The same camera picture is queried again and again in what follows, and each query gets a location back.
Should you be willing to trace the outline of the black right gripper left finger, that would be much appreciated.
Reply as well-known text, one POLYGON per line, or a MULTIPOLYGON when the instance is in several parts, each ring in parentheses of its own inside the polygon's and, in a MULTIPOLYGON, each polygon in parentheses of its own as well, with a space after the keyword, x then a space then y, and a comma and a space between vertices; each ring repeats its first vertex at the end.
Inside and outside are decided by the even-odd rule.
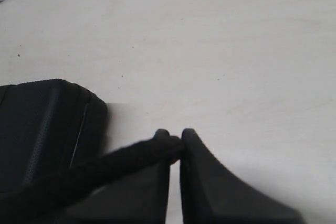
POLYGON ((159 129, 150 141, 114 152, 116 177, 66 208, 60 223, 165 223, 170 184, 170 161, 163 157, 167 130, 159 129))

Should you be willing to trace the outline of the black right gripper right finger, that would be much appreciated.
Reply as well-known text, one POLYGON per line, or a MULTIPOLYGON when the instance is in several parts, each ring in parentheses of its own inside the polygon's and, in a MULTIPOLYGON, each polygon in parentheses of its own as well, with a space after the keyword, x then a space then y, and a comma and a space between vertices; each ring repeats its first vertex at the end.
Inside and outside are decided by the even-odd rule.
POLYGON ((245 183, 208 150, 194 129, 182 132, 184 223, 304 223, 301 214, 245 183))

